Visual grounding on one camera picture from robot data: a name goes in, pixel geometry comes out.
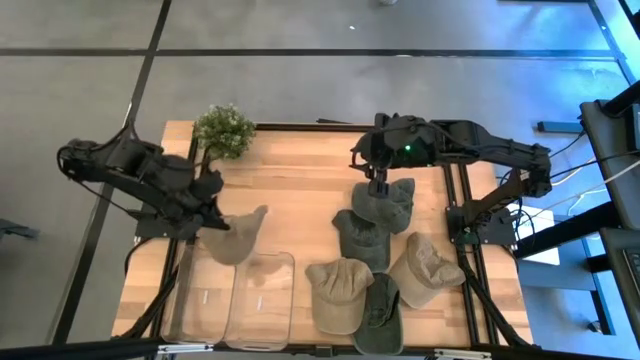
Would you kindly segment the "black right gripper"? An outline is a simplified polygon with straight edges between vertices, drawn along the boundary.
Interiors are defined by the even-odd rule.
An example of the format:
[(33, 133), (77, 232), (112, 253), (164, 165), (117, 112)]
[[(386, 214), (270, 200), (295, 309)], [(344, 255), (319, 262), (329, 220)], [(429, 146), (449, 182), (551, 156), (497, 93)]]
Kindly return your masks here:
[(406, 166), (406, 117), (398, 113), (376, 113), (374, 127), (355, 145), (355, 168), (370, 170), (368, 194), (382, 198), (388, 196), (387, 169)]

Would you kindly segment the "grey furniture foot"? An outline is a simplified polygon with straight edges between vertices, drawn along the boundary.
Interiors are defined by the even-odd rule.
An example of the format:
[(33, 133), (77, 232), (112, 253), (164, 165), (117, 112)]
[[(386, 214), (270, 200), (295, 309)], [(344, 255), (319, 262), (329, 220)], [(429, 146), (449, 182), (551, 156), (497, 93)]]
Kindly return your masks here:
[(5, 235), (16, 235), (27, 239), (35, 239), (39, 235), (39, 231), (37, 229), (0, 218), (0, 240)]

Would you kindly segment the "black desk beam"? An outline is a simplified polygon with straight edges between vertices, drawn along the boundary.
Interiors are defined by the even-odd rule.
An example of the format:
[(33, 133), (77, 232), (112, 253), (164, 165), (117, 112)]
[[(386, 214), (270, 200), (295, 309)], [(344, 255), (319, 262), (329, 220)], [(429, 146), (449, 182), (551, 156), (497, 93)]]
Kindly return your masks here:
[(618, 227), (621, 225), (618, 211), (612, 201), (603, 203), (582, 214), (571, 217), (563, 222), (555, 224), (544, 231), (544, 244), (540, 248), (530, 250), (515, 250), (516, 259), (522, 259), (532, 253), (544, 251), (553, 247), (559, 247), (564, 243), (590, 235), (601, 228)]

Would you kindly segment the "dark green cap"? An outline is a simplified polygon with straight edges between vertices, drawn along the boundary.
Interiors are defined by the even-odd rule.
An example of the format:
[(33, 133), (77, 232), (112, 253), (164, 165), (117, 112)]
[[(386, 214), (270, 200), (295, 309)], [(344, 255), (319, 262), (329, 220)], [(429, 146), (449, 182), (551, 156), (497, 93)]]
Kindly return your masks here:
[(338, 231), (342, 257), (364, 262), (373, 273), (386, 272), (391, 258), (391, 233), (351, 209), (339, 210), (332, 220)]
[(403, 350), (400, 291), (385, 273), (375, 273), (367, 288), (362, 322), (353, 333), (356, 350), (363, 355), (396, 356)]

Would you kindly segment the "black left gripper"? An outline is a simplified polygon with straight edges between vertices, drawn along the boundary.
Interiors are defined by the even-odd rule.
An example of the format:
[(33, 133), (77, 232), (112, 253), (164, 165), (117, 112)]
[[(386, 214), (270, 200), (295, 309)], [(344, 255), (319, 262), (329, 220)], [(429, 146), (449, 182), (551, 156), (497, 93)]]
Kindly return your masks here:
[(196, 209), (211, 214), (202, 215), (202, 227), (227, 231), (230, 226), (225, 222), (218, 205), (217, 195), (224, 186), (221, 172), (206, 170), (189, 185), (189, 192), (197, 201)]

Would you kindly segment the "blue bar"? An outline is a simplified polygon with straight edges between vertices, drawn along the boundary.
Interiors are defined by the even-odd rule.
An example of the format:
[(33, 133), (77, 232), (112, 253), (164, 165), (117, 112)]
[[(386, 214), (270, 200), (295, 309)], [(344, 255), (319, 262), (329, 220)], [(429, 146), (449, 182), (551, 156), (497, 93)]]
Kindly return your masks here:
[(538, 132), (580, 134), (583, 127), (579, 122), (540, 121), (536, 125)]

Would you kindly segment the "clear plastic bin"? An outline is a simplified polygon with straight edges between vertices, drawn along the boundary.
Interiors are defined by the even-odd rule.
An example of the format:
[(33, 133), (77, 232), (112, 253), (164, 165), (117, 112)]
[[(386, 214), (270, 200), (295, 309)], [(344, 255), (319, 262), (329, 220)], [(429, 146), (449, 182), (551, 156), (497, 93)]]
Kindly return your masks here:
[(253, 253), (236, 266), (224, 342), (233, 349), (275, 352), (290, 338), (295, 260), (287, 252)]
[(160, 335), (169, 342), (218, 343), (229, 319), (236, 268), (218, 263), (198, 242), (180, 255)]

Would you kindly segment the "black frame rail silver brackets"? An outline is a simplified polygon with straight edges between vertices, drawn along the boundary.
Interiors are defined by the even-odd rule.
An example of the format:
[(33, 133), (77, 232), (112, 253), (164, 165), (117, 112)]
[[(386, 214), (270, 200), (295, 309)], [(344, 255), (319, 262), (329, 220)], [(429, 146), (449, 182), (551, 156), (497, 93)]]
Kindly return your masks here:
[[(217, 344), (169, 343), (159, 337), (40, 345), (0, 349), (0, 360), (130, 360), (152, 355), (235, 353), (224, 342)], [(477, 344), (471, 347), (406, 347), (400, 354), (426, 359), (456, 360), (629, 360), (610, 356), (543, 350), (535, 346), (509, 347)]]

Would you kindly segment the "beige corduroy cap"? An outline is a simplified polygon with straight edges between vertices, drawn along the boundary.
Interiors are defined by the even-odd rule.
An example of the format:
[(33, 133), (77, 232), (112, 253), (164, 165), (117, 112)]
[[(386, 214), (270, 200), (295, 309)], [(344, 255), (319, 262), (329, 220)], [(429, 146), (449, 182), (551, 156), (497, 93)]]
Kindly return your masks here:
[(199, 243), (216, 262), (238, 265), (251, 255), (268, 211), (260, 205), (251, 213), (224, 216), (229, 229), (202, 228)]
[(466, 280), (464, 271), (444, 258), (430, 238), (420, 232), (408, 237), (389, 276), (398, 286), (401, 299), (413, 309), (425, 307), (445, 289), (460, 286)]
[(350, 335), (360, 326), (366, 292), (374, 282), (368, 265), (352, 258), (311, 264), (305, 269), (311, 286), (311, 312), (323, 333)]

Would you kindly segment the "black keyboard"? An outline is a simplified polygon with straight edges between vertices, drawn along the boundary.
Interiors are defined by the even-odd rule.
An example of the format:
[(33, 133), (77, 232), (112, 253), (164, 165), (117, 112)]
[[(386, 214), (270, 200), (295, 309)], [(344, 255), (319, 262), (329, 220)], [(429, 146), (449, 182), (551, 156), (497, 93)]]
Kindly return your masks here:
[(640, 248), (626, 248), (622, 250), (629, 277), (633, 281), (636, 293), (640, 296)]

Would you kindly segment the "small green potted plant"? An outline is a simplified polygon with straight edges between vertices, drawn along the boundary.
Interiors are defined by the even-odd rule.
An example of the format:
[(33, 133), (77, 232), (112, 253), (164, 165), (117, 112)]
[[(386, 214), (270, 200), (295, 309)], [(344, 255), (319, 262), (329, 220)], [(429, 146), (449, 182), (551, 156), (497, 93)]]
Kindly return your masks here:
[(211, 105), (194, 124), (195, 135), (212, 159), (238, 159), (251, 146), (256, 124), (234, 104)]

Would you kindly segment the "black aluminium frame rail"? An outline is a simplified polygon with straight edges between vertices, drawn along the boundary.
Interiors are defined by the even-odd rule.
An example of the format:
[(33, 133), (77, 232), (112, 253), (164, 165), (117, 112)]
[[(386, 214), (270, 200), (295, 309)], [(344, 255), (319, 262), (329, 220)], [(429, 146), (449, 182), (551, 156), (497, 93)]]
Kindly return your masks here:
[[(457, 198), (456, 198), (456, 192), (455, 192), (451, 167), (449, 165), (444, 166), (443, 172), (444, 172), (444, 182), (446, 185), (446, 192), (448, 197), (448, 206), (453, 207), (454, 205), (457, 204)], [(454, 245), (454, 248), (455, 248), (457, 263), (460, 267), (463, 267), (463, 261), (467, 259), (466, 252), (463, 248), (457, 245), (455, 241), (452, 241), (452, 244)], [(465, 317), (467, 322), (467, 330), (470, 338), (470, 344), (476, 345), (479, 343), (480, 337), (479, 337), (479, 330), (477, 325), (477, 318), (476, 318), (475, 305), (474, 305), (474, 300), (472, 295), (472, 289), (467, 282), (464, 282), (461, 285), (461, 289), (462, 289), (464, 311), (465, 311)]]
[(373, 125), (341, 123), (258, 123), (256, 131), (302, 131), (302, 132), (367, 132)]
[[(175, 269), (176, 255), (178, 251), (179, 240), (169, 238), (167, 252), (164, 260), (163, 272), (161, 276), (159, 294), (170, 294), (170, 277)], [(156, 307), (156, 312), (152, 318), (152, 322), (149, 328), (149, 335), (151, 337), (158, 337), (160, 335), (162, 319), (164, 315), (165, 302), (167, 295), (160, 299), (159, 305)]]
[[(471, 194), (471, 186), (468, 177), (467, 167), (465, 165), (458, 166), (459, 178), (461, 182), (461, 189), (464, 198), (464, 203), (467, 203), (472, 199)], [(490, 288), (487, 279), (484, 254), (480, 245), (472, 246), (473, 256), (474, 256), (474, 264), (475, 271), (478, 281), (480, 283), (481, 288), (486, 292), (487, 295), (490, 295)], [(499, 334), (498, 329), (490, 316), (490, 313), (486, 308), (483, 308), (486, 330), (488, 335), (488, 341), (492, 345), (499, 345)]]

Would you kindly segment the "white sheet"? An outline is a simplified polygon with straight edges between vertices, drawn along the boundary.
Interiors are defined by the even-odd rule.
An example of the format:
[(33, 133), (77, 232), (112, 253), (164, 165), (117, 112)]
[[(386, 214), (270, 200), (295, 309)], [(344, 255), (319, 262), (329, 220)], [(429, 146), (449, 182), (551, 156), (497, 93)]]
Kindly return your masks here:
[[(514, 217), (513, 230), (515, 232), (516, 244), (514, 250), (530, 250), (540, 248), (545, 241), (544, 231), (552, 228), (557, 220), (551, 210), (531, 206), (520, 206), (513, 203), (507, 206), (509, 214)], [(553, 247), (544, 251), (532, 253), (523, 257), (523, 260), (531, 261), (542, 265), (560, 265), (560, 255), (558, 247)]]

